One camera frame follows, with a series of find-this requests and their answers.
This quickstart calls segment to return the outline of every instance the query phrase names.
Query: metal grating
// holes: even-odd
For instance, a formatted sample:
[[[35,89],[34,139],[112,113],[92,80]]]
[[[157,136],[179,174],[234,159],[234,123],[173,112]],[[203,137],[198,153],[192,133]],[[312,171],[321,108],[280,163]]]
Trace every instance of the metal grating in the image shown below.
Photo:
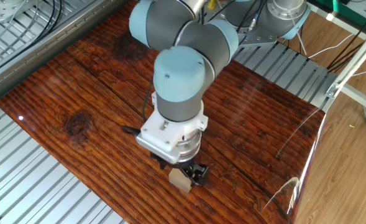
[[[333,102],[325,93],[337,75],[283,44],[240,48],[233,59],[325,112]]]
[[[0,224],[124,223],[0,109]]]
[[[38,4],[35,3],[35,6],[17,16],[11,22],[11,24],[0,23],[0,34],[2,34],[2,32],[7,28],[5,33],[0,36],[0,62],[2,60],[5,60],[16,50],[21,50],[24,47],[27,47],[33,41],[33,39],[43,30],[46,23],[50,19],[53,9],[53,1],[36,0],[36,2]],[[56,1],[56,12],[58,12],[60,8],[57,2],[58,1]],[[86,1],[64,1],[60,23],[67,20],[74,13],[79,12],[86,5]]]

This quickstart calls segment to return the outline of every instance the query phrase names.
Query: wood grain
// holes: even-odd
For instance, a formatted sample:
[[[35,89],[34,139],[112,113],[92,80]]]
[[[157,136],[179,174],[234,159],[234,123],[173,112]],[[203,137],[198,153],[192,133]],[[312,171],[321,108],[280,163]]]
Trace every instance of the wood grain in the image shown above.
[[[312,12],[302,36],[307,56],[337,45],[349,34]],[[348,42],[313,59],[326,67]],[[349,49],[361,42],[356,39]],[[297,37],[290,46],[299,51]],[[357,72],[364,71],[366,61]],[[366,94],[366,74],[352,77],[349,84]],[[366,223],[366,120],[362,113],[362,105],[345,94],[340,94],[327,112],[296,223]]]
[[[197,159],[210,167],[209,181],[181,192],[121,131],[142,125],[157,56],[130,36],[132,7],[35,72],[0,108],[129,223],[291,223],[294,185],[264,206],[305,175],[324,113],[232,62],[203,98],[209,124]]]

